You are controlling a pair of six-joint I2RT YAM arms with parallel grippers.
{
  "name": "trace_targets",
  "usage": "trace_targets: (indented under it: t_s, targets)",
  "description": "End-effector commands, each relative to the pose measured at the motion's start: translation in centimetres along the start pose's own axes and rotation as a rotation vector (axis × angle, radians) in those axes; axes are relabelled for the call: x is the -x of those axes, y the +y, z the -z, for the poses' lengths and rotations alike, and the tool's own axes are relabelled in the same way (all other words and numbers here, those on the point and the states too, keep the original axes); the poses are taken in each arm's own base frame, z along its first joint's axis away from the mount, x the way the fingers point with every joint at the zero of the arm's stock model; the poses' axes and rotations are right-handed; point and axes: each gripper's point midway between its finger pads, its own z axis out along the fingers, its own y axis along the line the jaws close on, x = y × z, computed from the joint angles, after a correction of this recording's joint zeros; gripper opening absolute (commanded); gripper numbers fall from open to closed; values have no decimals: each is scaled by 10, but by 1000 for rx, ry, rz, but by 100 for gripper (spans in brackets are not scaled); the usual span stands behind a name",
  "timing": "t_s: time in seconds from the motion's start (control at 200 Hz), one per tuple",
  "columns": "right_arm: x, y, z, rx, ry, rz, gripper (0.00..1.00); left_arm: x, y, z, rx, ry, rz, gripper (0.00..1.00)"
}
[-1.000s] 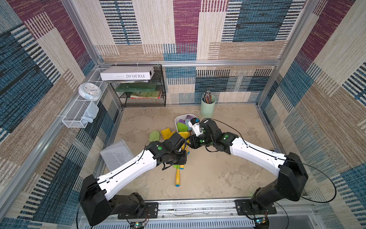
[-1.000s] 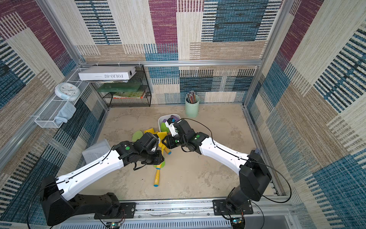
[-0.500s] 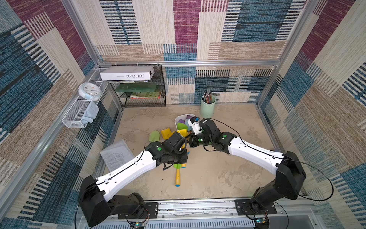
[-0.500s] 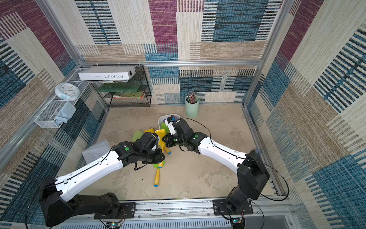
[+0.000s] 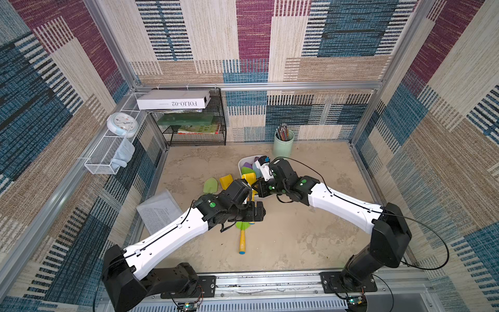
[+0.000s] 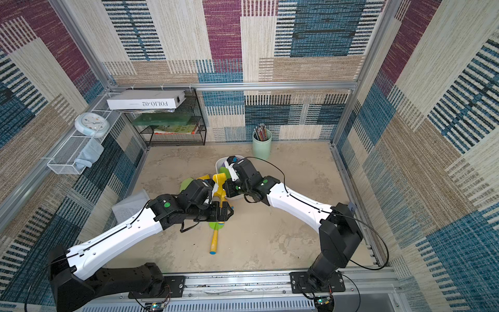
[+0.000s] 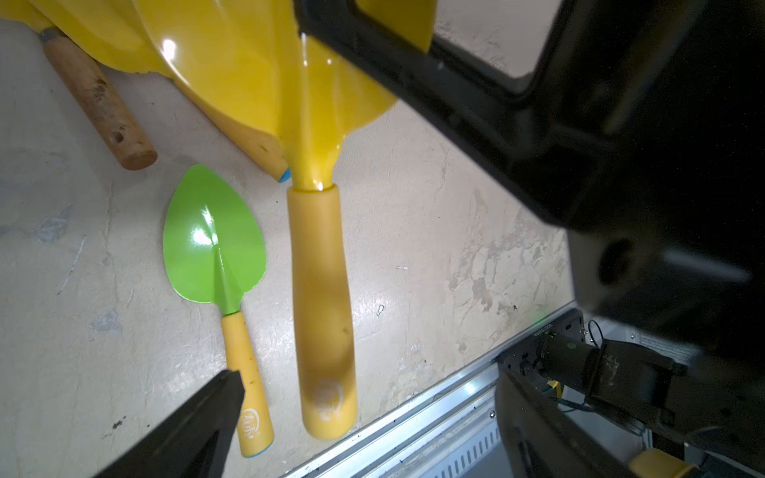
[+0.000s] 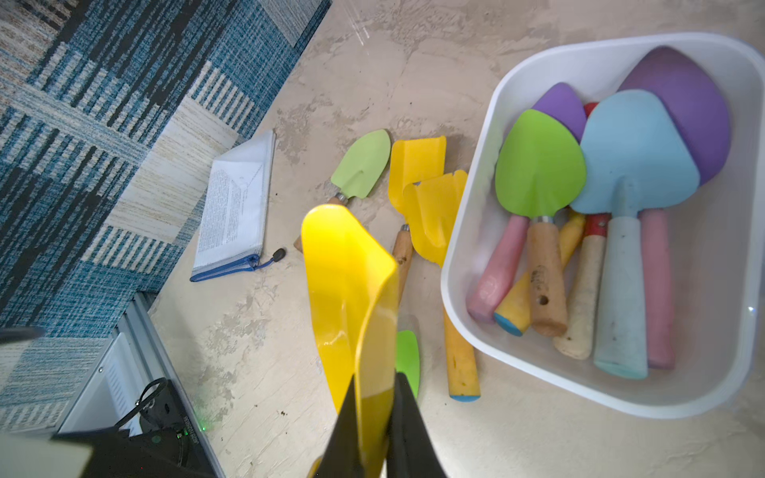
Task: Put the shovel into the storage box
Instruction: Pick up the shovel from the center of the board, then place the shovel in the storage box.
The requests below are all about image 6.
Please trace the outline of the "pale green trowel wooden handle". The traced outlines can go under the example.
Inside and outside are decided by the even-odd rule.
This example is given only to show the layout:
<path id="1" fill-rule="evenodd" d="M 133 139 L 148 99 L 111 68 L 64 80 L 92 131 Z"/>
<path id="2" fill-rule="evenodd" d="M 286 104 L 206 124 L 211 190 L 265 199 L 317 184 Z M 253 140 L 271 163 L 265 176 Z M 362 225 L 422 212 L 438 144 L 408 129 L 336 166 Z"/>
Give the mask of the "pale green trowel wooden handle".
<path id="1" fill-rule="evenodd" d="M 187 178 L 184 181 L 182 181 L 179 188 L 179 192 L 184 191 L 192 182 L 193 182 L 192 178 Z"/>

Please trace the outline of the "green trowel yellow handle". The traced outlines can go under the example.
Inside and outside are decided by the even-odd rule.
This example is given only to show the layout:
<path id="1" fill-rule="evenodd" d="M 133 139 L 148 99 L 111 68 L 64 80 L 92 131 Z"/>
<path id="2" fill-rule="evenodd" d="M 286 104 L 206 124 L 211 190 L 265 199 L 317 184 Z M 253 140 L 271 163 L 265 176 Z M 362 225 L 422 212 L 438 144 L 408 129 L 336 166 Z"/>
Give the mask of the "green trowel yellow handle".
<path id="1" fill-rule="evenodd" d="M 219 231 L 224 227 L 225 222 L 210 222 L 209 226 L 213 230 L 213 237 L 211 241 L 210 254 L 214 255 L 218 249 L 218 236 Z"/>

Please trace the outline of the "white plastic storage box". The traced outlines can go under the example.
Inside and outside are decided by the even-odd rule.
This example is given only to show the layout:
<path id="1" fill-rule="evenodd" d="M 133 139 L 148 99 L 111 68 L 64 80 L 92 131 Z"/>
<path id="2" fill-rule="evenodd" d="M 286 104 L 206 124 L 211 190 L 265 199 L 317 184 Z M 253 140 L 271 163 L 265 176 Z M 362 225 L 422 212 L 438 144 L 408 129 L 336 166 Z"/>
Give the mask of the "white plastic storage box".
<path id="1" fill-rule="evenodd" d="M 221 168 L 226 168 L 226 172 L 230 173 L 231 176 L 236 177 L 237 175 L 235 174 L 234 169 L 229 169 L 229 167 L 233 164 L 232 158 L 237 158 L 237 161 L 240 161 L 244 157 L 241 155 L 222 157 L 215 164 L 216 172 L 219 174 L 221 173 Z"/>

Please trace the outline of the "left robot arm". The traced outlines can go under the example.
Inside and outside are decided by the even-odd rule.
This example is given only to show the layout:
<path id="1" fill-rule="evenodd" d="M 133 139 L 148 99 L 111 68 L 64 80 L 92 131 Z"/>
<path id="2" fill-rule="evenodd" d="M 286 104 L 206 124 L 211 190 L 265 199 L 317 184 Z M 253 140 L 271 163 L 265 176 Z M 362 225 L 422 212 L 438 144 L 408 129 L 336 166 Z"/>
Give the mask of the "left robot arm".
<path id="1" fill-rule="evenodd" d="M 86 243 L 54 247 L 48 257 L 49 283 L 57 311 L 75 311 L 101 296 L 131 292 L 150 298 L 167 295 L 165 278 L 154 263 L 135 268 L 106 269 L 116 256 L 140 241 L 186 220 L 227 221 L 233 209 L 222 193 L 226 183 L 196 179 L 179 194 L 162 194 L 146 202 L 131 218 Z"/>

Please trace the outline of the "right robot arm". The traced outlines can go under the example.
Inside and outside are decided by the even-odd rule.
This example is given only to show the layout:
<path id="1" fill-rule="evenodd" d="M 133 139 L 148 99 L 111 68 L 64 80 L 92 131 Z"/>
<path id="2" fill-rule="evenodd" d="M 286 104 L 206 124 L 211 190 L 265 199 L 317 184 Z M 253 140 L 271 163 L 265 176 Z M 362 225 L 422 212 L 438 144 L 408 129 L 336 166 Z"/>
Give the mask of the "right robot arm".
<path id="1" fill-rule="evenodd" d="M 363 234 L 346 204 L 331 206 L 312 200 L 287 187 L 285 180 L 263 176 L 251 157 L 230 156 L 224 167 L 230 177 L 223 184 L 228 197 L 251 197 L 253 203 L 283 210 L 313 228 L 320 242 L 320 253 L 307 270 L 302 289 L 307 292 L 329 291 L 332 281 L 340 280 L 344 269 L 363 240 Z"/>

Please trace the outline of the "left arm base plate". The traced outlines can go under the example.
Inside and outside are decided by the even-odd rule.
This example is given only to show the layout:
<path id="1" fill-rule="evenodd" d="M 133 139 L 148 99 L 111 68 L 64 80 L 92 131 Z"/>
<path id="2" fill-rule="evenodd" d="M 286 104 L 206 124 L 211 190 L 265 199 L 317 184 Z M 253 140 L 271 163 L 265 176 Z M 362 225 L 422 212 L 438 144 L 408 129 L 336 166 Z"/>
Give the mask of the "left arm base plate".
<path id="1" fill-rule="evenodd" d="M 160 284 L 159 289 L 147 290 L 142 293 L 130 292 L 128 299 L 153 299 L 167 297 L 167 291 L 170 292 L 170 298 L 181 298 L 183 296 L 186 276 L 164 276 L 164 281 Z"/>

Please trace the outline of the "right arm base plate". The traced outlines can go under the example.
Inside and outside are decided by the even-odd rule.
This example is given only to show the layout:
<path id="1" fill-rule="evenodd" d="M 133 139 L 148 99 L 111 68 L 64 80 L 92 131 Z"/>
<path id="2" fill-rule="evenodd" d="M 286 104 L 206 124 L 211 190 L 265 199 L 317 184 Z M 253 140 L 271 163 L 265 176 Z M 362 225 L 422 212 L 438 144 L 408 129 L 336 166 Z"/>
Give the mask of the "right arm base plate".
<path id="1" fill-rule="evenodd" d="M 317 277 L 305 271 L 292 271 L 289 273 L 291 289 L 294 294 L 312 294 L 324 292 L 344 292 L 343 277 L 339 272 L 333 272 L 326 282 L 321 282 Z"/>

